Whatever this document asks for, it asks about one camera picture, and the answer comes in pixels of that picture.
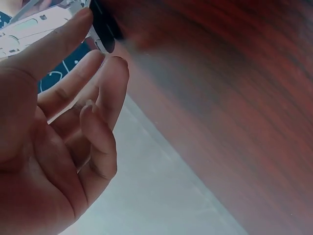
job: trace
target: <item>patterned fabric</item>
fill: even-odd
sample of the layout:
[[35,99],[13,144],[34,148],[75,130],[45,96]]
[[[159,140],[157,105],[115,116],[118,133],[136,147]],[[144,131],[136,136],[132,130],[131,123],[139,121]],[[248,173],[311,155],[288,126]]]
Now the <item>patterned fabric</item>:
[[[10,17],[0,12],[0,28],[9,23]],[[62,61],[53,71],[47,74],[38,83],[38,93],[47,90],[52,87],[63,77],[65,77],[69,71],[71,71],[75,65],[90,51],[87,44],[82,43],[68,58]]]

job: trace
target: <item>finger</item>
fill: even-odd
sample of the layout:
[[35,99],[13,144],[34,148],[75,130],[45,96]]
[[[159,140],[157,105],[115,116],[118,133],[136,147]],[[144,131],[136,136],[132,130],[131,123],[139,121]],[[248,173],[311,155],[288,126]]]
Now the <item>finger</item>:
[[0,68],[20,71],[25,79],[37,82],[81,44],[91,24],[92,12],[84,8],[64,26],[3,61]]
[[99,50],[89,52],[60,82],[39,94],[38,106],[49,120],[68,106],[96,74],[104,60]]
[[[109,58],[96,74],[95,79],[100,85],[97,106],[102,117],[108,121],[109,127],[113,129],[126,95],[129,79],[127,62],[120,57]],[[88,99],[92,98],[84,96],[72,109],[62,114],[52,123],[54,129],[64,139],[70,137],[79,129],[80,110]]]
[[67,141],[80,129],[79,115],[82,111],[82,108],[86,105],[87,100],[92,100],[94,102],[97,100],[99,96],[98,78],[94,76],[78,96],[79,98],[75,104],[50,124],[50,126],[64,141]]
[[79,130],[66,142],[66,147],[79,171],[90,159],[90,141]]
[[[33,135],[33,148],[36,157],[31,157],[29,161],[32,166],[39,164],[40,171],[48,181],[70,202],[68,209],[74,210],[74,215],[79,216],[86,209],[86,200],[77,177],[76,167],[62,139],[46,122],[41,121],[42,119],[45,119],[45,116],[37,108],[35,114],[36,127],[34,128],[36,134]],[[38,171],[36,167],[30,167],[29,170],[34,169]]]
[[94,104],[81,112],[82,132],[92,143],[89,162],[79,172],[79,179],[90,206],[116,175],[116,144],[108,124]]
[[103,69],[105,75],[100,82],[96,105],[101,117],[113,130],[125,101],[129,70],[126,60],[120,57],[109,59]]

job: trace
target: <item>white floor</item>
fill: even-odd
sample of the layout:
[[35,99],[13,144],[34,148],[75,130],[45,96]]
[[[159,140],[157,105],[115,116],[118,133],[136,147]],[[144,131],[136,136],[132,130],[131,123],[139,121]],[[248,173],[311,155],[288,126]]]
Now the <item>white floor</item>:
[[118,174],[62,235],[246,235],[127,97],[115,129]]

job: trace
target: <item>reddish-brown wood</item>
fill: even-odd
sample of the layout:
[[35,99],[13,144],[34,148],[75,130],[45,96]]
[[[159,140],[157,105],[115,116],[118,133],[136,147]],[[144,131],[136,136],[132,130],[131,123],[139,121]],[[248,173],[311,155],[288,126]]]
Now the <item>reddish-brown wood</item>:
[[312,1],[102,2],[129,94],[235,219],[312,234]]

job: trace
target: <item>person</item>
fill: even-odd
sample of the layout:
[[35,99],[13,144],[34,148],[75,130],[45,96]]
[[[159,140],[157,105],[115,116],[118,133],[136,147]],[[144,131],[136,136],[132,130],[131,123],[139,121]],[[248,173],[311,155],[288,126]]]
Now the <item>person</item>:
[[92,12],[84,8],[0,62],[2,235],[62,232],[116,174],[112,130],[126,95],[127,62],[111,57],[103,63],[104,55],[93,50],[64,79],[37,95],[37,82],[80,45],[91,24]]
[[[10,17],[15,16],[23,6],[25,6],[29,0],[1,0],[0,11]],[[31,15],[48,8],[52,4],[53,0],[41,0],[27,13]]]

